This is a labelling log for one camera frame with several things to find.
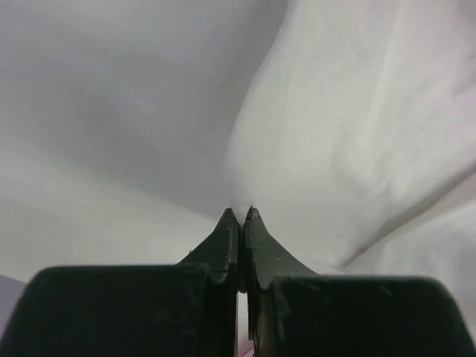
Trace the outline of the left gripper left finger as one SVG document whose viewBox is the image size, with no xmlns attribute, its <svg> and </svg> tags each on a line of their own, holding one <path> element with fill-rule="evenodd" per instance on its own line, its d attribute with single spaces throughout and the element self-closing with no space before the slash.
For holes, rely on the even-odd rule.
<svg viewBox="0 0 476 357">
<path fill-rule="evenodd" d="M 183 260 L 62 266 L 27 284 L 3 356 L 235 356 L 238 223 L 224 211 Z"/>
</svg>

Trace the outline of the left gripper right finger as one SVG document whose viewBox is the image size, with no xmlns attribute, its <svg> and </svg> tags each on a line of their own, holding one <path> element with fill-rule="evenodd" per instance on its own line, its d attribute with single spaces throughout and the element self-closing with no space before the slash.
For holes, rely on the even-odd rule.
<svg viewBox="0 0 476 357">
<path fill-rule="evenodd" d="M 428 277 L 318 274 L 251 208 L 242 228 L 256 356 L 473 356 L 449 291 Z"/>
</svg>

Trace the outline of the white and green t shirt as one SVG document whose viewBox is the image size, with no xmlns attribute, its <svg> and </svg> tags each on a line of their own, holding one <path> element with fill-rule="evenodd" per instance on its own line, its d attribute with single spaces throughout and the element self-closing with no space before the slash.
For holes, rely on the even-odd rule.
<svg viewBox="0 0 476 357">
<path fill-rule="evenodd" d="M 252 206 L 473 327 L 475 3 L 1 3 L 3 275 L 173 263 Z"/>
</svg>

